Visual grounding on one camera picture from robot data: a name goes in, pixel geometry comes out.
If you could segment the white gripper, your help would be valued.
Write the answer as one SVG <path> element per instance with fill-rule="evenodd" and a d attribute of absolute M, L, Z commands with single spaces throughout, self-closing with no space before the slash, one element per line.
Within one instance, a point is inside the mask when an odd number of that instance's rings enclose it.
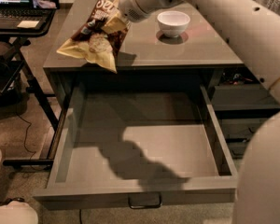
<path fill-rule="evenodd" d="M 128 26 L 128 20 L 140 22 L 157 10 L 175 7 L 180 3 L 180 0 L 119 0 L 120 12 L 112 15 L 102 30 L 107 34 L 122 31 Z"/>

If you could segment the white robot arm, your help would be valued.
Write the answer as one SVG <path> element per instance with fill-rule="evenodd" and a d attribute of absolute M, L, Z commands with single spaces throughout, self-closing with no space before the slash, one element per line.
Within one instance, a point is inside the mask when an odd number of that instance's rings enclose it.
<path fill-rule="evenodd" d="M 126 20 L 189 3 L 280 104 L 280 16 L 253 0 L 118 0 Z M 280 224 L 280 112 L 255 132 L 238 177 L 232 224 Z"/>

